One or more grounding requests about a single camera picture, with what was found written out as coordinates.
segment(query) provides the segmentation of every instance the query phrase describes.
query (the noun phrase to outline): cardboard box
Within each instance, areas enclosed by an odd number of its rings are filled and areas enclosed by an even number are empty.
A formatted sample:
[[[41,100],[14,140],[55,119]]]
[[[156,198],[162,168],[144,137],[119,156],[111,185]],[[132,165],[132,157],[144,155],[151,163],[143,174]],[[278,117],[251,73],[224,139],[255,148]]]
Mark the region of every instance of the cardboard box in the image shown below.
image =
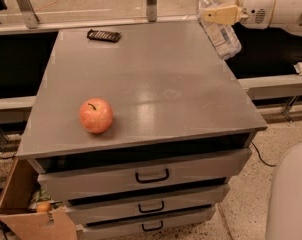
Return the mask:
[[[0,196],[0,220],[21,240],[76,240],[76,227],[64,208],[27,213],[37,177],[28,161],[15,158]]]

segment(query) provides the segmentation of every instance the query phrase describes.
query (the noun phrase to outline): gray tabletop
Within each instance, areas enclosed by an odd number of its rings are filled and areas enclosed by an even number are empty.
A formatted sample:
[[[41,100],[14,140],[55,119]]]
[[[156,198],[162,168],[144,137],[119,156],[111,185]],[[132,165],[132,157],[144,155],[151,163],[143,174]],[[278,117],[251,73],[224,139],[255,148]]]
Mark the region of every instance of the gray tabletop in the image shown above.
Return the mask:
[[[17,156],[49,157],[146,143],[258,131],[266,123],[195,21],[59,32]],[[114,123],[103,134],[80,124],[80,105],[107,100]]]

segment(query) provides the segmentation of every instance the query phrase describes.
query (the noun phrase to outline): drawer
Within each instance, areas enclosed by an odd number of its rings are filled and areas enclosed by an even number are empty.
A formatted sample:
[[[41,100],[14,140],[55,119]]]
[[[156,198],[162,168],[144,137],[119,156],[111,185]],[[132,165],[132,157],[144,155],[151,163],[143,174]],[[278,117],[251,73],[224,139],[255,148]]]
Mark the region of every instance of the drawer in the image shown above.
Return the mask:
[[[76,225],[143,216],[199,205],[215,204],[221,202],[228,191],[228,184],[183,189],[115,201],[72,206],[67,208],[67,214]]]
[[[214,207],[196,208],[164,215],[149,216],[133,220],[124,220],[110,224],[84,227],[83,233],[87,240],[107,239],[116,236],[152,232],[164,228],[182,226],[210,220]]]
[[[54,200],[163,187],[237,175],[250,149],[41,174],[38,182]]]

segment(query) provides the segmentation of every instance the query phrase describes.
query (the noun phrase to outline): floor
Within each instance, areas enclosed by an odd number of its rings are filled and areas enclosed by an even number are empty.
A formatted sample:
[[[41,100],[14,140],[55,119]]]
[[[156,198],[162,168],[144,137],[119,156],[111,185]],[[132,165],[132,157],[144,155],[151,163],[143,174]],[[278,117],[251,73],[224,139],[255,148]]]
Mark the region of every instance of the floor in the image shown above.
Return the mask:
[[[90,9],[87,12],[81,9],[90,8],[94,0],[31,0],[37,8],[40,20],[50,22],[55,20],[65,20],[66,15],[71,20],[85,20],[95,15],[97,18],[111,17],[108,6],[102,10]],[[117,0],[123,7],[124,0]],[[193,7],[189,6],[190,0],[160,0],[162,9],[160,14],[172,15],[175,13],[190,14]],[[0,21],[6,24],[23,22],[19,9],[14,0],[6,0],[8,10],[0,12]],[[126,17],[139,17],[144,15],[144,0],[132,0],[132,10],[126,10]],[[111,10],[112,17],[120,17],[123,10],[115,7]],[[293,122],[288,122],[280,113],[281,107],[259,108],[268,123],[268,129],[258,133],[254,139],[254,144],[258,148],[261,156],[270,164],[277,164],[280,157],[287,149],[297,143],[302,142],[302,105],[294,106],[291,111]],[[272,174],[274,167],[269,167],[261,162],[257,150],[252,146],[253,154],[241,171],[240,175],[233,177],[229,184],[230,192],[221,204],[216,205],[216,212],[212,220],[177,228],[170,228],[155,233],[131,235],[114,240],[131,239],[180,239],[180,240],[263,240],[266,228],[266,218],[268,211],[268,199],[271,188]],[[0,154],[10,156],[12,153]],[[0,161],[0,182],[6,180],[12,165],[11,159]],[[18,238],[9,232],[8,239]],[[84,240],[81,232],[78,238]],[[0,228],[0,240],[6,239]]]

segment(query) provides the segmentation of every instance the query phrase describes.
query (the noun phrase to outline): speckled floor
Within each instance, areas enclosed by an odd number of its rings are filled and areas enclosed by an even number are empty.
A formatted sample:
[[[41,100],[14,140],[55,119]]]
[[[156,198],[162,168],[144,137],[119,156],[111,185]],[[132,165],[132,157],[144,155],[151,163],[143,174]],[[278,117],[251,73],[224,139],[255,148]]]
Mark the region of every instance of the speckled floor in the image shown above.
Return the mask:
[[[281,107],[259,109],[268,129],[256,136],[254,144],[270,164],[276,164],[287,149],[302,142],[302,105],[293,107],[291,111],[294,122],[286,121],[280,110]],[[263,164],[254,147],[252,150],[253,154],[240,175],[231,178],[231,190],[224,201],[216,205],[215,215],[210,221],[112,240],[263,240],[274,168]],[[0,162],[0,181],[6,178],[10,165],[10,161]],[[18,239],[12,233],[7,235],[8,239]],[[85,240],[81,232],[78,232],[78,239]]]

